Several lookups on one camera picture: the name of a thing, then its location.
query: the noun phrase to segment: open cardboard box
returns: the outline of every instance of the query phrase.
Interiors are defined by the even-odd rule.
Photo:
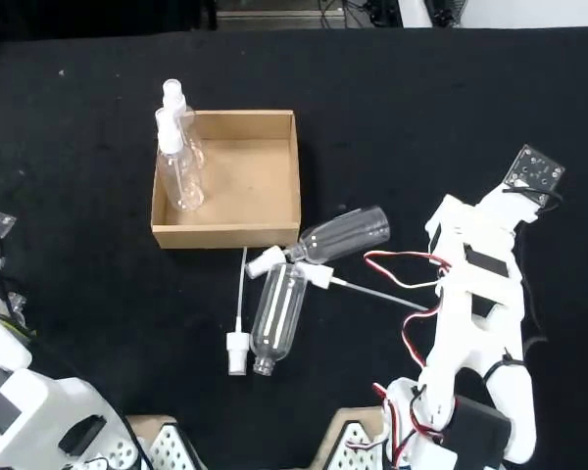
[[[186,125],[190,115],[181,118]],[[199,111],[205,202],[181,212],[155,171],[151,226],[161,248],[291,245],[301,225],[296,123],[291,111]]]

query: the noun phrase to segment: clear plastic spray bottle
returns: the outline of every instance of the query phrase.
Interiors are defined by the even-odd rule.
[[[185,101],[183,88],[180,81],[171,78],[164,82],[164,109],[170,111],[174,118],[178,121],[179,128],[183,136],[185,145],[190,148],[196,159],[196,165],[202,168],[205,165],[205,152],[203,150],[203,141],[198,134],[195,124],[194,110]],[[189,113],[190,116],[185,117],[184,126],[180,126],[181,116]]]
[[[307,229],[299,243],[285,249],[290,261],[324,264],[390,239],[390,224],[379,206],[357,209]]]
[[[199,169],[183,144],[172,114],[157,112],[159,150],[157,170],[171,205],[179,211],[195,211],[205,199]]]
[[[305,274],[294,264],[277,264],[268,273],[251,333],[256,373],[271,375],[290,352],[306,287]]]

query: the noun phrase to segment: black table surface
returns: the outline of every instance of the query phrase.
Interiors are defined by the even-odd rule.
[[[417,377],[407,313],[309,289],[271,378],[226,376],[241,251],[164,252],[149,228],[153,112],[179,78],[196,109],[296,113],[303,226],[379,204],[394,250],[426,250],[449,193],[476,203],[530,143],[566,166],[565,203],[528,227],[527,277],[549,337],[527,358],[538,445],[527,468],[588,466],[588,29],[166,34],[0,45],[5,272],[27,318],[126,413],[175,416],[212,468],[311,462],[333,413],[370,383]],[[361,258],[337,275],[401,292]],[[393,265],[409,279],[423,262]],[[248,328],[261,280],[247,284]],[[535,328],[526,321],[527,335]],[[413,327],[421,351],[433,323]],[[35,368],[66,371],[41,352]],[[462,375],[460,389],[482,393]]]

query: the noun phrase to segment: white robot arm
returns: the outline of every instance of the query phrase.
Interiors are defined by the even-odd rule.
[[[396,431],[399,442],[405,440],[398,466],[497,468],[502,458],[524,463],[531,457],[536,427],[531,378],[522,362],[515,227],[533,222],[558,197],[553,189],[563,172],[525,146],[504,182],[479,204],[447,195],[426,223],[429,251],[451,267],[436,287],[435,343],[417,383],[401,378],[387,389],[404,417]],[[483,378],[496,410],[455,396],[455,377],[464,367]],[[490,448],[477,448],[482,444]],[[396,459],[392,445],[386,451]]]

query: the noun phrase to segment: floor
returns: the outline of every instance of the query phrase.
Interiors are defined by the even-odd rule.
[[[219,0],[220,30],[374,27],[366,0]]]

